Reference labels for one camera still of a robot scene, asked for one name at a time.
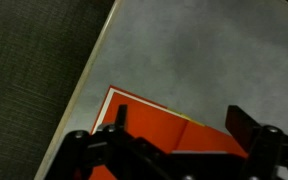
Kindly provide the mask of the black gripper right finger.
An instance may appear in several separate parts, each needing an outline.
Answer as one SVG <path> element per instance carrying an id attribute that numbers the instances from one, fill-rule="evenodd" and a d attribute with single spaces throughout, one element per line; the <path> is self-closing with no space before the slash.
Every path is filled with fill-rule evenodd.
<path id="1" fill-rule="evenodd" d="M 240 180 L 282 180 L 278 167 L 288 170 L 288 135 L 259 124 L 237 105 L 228 106 L 225 127 L 247 153 Z"/>

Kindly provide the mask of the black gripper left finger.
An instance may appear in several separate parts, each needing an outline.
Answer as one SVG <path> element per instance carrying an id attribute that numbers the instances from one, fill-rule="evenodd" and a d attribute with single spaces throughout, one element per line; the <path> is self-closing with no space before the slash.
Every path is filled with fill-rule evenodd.
<path id="1" fill-rule="evenodd" d="M 127 106 L 120 105 L 116 120 L 93 135 L 69 132 L 44 180 L 89 180 L 96 167 L 105 166 L 119 180 L 170 180 L 164 153 L 125 129 Z"/>

